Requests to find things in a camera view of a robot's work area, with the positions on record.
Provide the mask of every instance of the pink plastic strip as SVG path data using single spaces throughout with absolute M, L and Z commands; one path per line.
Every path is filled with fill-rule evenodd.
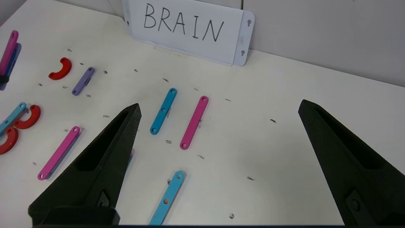
M 15 46 L 17 45 L 18 39 L 18 32 L 12 31 L 10 35 L 9 42 L 7 43 L 6 50 L 4 51 L 3 57 L 0 61 L 0 76 L 4 76 L 6 74 L 7 67 L 9 65 L 11 56 L 13 55 L 13 51 Z
M 80 127 L 74 126 L 63 142 L 59 145 L 56 151 L 53 153 L 52 157 L 48 160 L 45 164 L 44 168 L 42 168 L 41 172 L 38 174 L 38 180 L 43 181 L 45 180 L 48 175 L 53 171 L 56 165 L 59 163 L 59 160 L 64 157 L 65 152 L 72 146 L 75 142 L 76 138 L 78 137 L 80 132 Z
M 181 140 L 180 148 L 182 150 L 187 150 L 188 147 L 190 146 L 191 140 L 194 137 L 194 134 L 198 127 L 198 123 L 200 122 L 201 117 L 204 114 L 205 107 L 207 106 L 207 104 L 208 104 L 208 97 L 202 96 L 197 104 L 193 116 L 191 117 L 190 123 L 188 124 L 188 127 L 185 130 L 183 139 Z

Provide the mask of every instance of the purple plastic strip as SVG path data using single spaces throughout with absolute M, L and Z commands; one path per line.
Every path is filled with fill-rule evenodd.
M 89 83 L 95 71 L 96 70 L 93 67 L 89 67 L 89 69 L 86 70 L 86 72 L 83 74 L 79 82 L 73 88 L 72 90 L 73 95 L 78 96 L 81 93 L 84 87 L 86 87 L 86 85 Z

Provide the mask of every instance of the plastic strip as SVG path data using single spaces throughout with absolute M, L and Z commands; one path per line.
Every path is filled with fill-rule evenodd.
M 86 72 L 84 72 L 83 76 L 72 90 L 73 95 L 78 96 L 82 92 L 84 87 L 86 87 L 91 80 L 95 71 L 96 70 L 93 67 L 89 67 Z
M 163 195 L 162 200 L 159 203 L 158 208 L 152 216 L 151 221 L 149 222 L 150 226 L 158 226 L 163 223 L 164 218 L 166 217 L 167 212 L 170 209 L 170 206 L 175 199 L 177 192 L 179 191 L 181 184 L 185 179 L 185 172 L 177 171 L 175 172 L 172 180 L 170 181 L 169 186 L 166 189 L 166 192 Z
M 166 98 L 163 101 L 162 106 L 159 109 L 159 112 L 155 118 L 155 121 L 153 122 L 150 132 L 152 135 L 156 135 L 159 133 L 160 127 L 163 124 L 164 119 L 166 118 L 166 115 L 168 111 L 170 110 L 170 107 L 172 106 L 172 103 L 177 95 L 177 89 L 171 88 L 167 92 Z
M 187 150 L 188 147 L 190 146 L 191 140 L 194 137 L 194 134 L 198 127 L 198 123 L 200 122 L 200 120 L 204 114 L 207 104 L 208 104 L 208 97 L 202 96 L 200 98 L 200 101 L 197 104 L 197 107 L 196 107 L 196 110 L 194 111 L 193 116 L 191 117 L 190 123 L 188 124 L 188 127 L 185 130 L 183 139 L 181 140 L 180 148 L 182 150 Z
M 48 179 L 52 175 L 59 163 L 62 161 L 64 156 L 71 148 L 71 146 L 76 142 L 77 138 L 79 137 L 79 133 L 80 127 L 78 126 L 74 126 L 70 130 L 66 138 L 62 141 L 62 143 L 53 153 L 52 157 L 45 164 L 44 168 L 42 168 L 41 172 L 39 172 L 38 180 L 43 181 L 45 179 Z
M 24 113 L 27 104 L 25 102 L 21 102 L 14 111 L 0 124 L 0 135 L 9 127 L 11 126 L 15 120 L 18 120 Z

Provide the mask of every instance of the paper sign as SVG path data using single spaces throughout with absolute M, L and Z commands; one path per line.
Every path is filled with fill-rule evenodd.
M 232 64 L 243 10 L 194 0 L 128 1 L 130 31 L 143 41 Z

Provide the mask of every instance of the red curved piece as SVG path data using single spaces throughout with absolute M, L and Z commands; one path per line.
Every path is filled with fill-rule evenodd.
M 49 74 L 49 78 L 52 80 L 59 80 L 65 77 L 72 68 L 72 62 L 68 58 L 61 58 L 60 62 L 62 63 L 62 69 L 59 72 L 52 72 Z
M 26 120 L 17 120 L 14 122 L 14 126 L 18 129 L 27 129 L 29 127 L 32 127 L 39 119 L 39 116 L 41 115 L 41 109 L 39 108 L 38 105 L 31 105 L 30 107 L 31 111 L 31 116 Z
M 3 143 L 3 145 L 0 145 L 0 155 L 7 153 L 15 143 L 17 142 L 18 139 L 18 130 L 15 129 L 14 127 L 9 127 L 6 130 L 7 133 L 7 141 Z

